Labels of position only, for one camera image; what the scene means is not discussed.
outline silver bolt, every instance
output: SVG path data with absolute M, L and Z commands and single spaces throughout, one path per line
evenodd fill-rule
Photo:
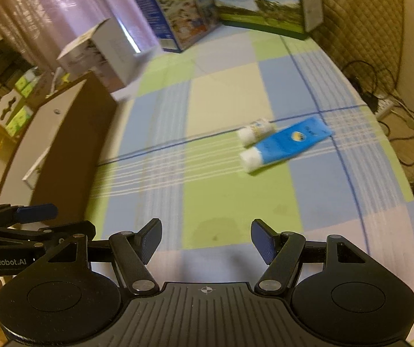
M 131 286 L 138 292 L 146 292 L 153 289 L 155 287 L 155 284 L 151 280 L 141 279 L 133 282 Z
M 258 286 L 263 291 L 267 291 L 267 292 L 277 291 L 278 289 L 282 287 L 281 284 L 277 280 L 273 280 L 273 279 L 262 280 L 258 284 Z

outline tube cap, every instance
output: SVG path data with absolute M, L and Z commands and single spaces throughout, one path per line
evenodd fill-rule
M 263 167 L 260 151 L 256 147 L 242 151 L 239 156 L 241 157 L 242 167 L 248 174 Z
M 255 137 L 255 134 L 250 127 L 244 127 L 239 129 L 237 131 L 237 136 L 244 147 L 250 146 L 257 141 L 257 137 Z

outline checkered tablecloth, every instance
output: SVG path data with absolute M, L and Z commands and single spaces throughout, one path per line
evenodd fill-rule
M 88 218 L 97 238 L 160 218 L 148 265 L 159 284 L 254 285 L 266 268 L 250 240 L 260 218 L 307 240 L 344 235 L 414 290 L 409 184 L 372 113 L 311 39 L 220 27 L 155 58 L 118 97 L 126 99 Z M 238 127 L 264 117 L 284 128 L 313 115 L 330 139 L 255 176 L 241 169 Z M 321 270 L 305 266 L 303 276 Z

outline brown quilted chair cover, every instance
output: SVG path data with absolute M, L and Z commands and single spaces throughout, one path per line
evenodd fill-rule
M 379 87 L 391 90 L 398 78 L 403 39 L 403 0 L 323 0 L 324 24 L 312 33 L 313 39 L 342 69 L 352 60 L 364 60 L 377 70 Z M 372 71 L 362 64 L 347 68 L 345 74 L 359 76 L 371 91 Z

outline pink curtain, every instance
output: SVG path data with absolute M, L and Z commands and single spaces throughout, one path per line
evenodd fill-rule
M 140 51 L 157 45 L 134 0 L 0 0 L 0 34 L 45 70 L 74 38 L 115 16 Z

